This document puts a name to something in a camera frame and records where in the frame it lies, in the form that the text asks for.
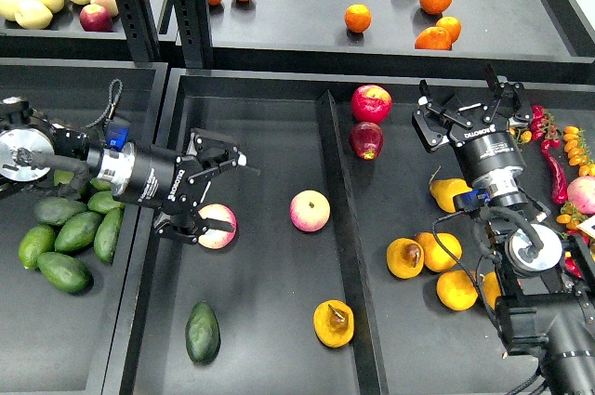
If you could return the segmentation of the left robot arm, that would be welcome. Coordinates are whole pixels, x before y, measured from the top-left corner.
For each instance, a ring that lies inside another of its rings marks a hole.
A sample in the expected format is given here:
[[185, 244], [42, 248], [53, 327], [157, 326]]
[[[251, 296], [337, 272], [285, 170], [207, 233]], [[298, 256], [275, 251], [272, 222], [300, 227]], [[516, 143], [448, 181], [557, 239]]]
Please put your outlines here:
[[191, 130], [184, 152], [131, 141], [129, 122], [115, 114], [122, 90], [121, 80], [112, 80], [105, 110], [82, 128], [48, 118], [25, 98], [2, 99], [1, 175], [10, 190], [51, 170], [70, 171], [72, 180], [57, 195], [75, 196], [98, 178], [110, 184], [115, 200], [155, 210], [152, 228], [159, 236], [185, 244], [206, 245], [215, 234], [230, 241], [235, 221], [209, 217], [203, 205], [216, 176], [246, 165], [237, 143], [199, 128]]

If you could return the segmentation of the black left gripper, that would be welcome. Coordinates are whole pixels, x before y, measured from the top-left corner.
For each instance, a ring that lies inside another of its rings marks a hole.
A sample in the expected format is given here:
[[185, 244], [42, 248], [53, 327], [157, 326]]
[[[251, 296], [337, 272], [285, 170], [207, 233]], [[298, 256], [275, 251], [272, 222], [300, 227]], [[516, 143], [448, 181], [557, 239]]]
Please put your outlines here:
[[156, 235], [182, 244], [199, 244], [209, 226], [195, 210], [205, 200], [214, 177], [241, 168], [261, 170], [247, 162], [230, 136], [193, 128], [188, 154], [157, 146], [127, 143], [116, 160], [113, 198], [126, 204], [159, 209], [152, 228]]

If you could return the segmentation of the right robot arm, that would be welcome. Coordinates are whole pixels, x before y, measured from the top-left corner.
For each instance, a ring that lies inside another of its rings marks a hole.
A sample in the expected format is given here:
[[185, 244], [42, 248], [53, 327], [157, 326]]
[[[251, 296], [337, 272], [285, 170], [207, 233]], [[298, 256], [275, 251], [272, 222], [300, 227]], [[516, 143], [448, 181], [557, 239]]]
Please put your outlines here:
[[453, 149], [468, 184], [454, 208], [494, 266], [500, 293], [486, 309], [506, 352], [536, 358], [540, 389], [590, 394], [594, 261], [583, 238], [551, 228], [549, 208], [519, 185], [525, 162], [511, 131], [533, 119], [523, 85], [485, 76], [486, 92], [441, 100], [421, 82], [412, 123], [427, 151]]

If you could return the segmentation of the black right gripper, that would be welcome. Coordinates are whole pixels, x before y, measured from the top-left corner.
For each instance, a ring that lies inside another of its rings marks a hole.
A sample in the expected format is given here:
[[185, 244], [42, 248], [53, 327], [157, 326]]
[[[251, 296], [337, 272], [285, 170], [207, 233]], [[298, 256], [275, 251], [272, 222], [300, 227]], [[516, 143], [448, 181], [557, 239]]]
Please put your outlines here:
[[483, 74], [489, 89], [486, 100], [460, 108], [455, 107], [455, 96], [443, 103], [433, 99], [427, 81], [421, 80], [412, 124], [427, 152], [451, 144], [473, 189], [516, 191], [525, 162], [509, 128], [527, 128], [533, 111], [522, 83], [501, 78], [491, 64]]

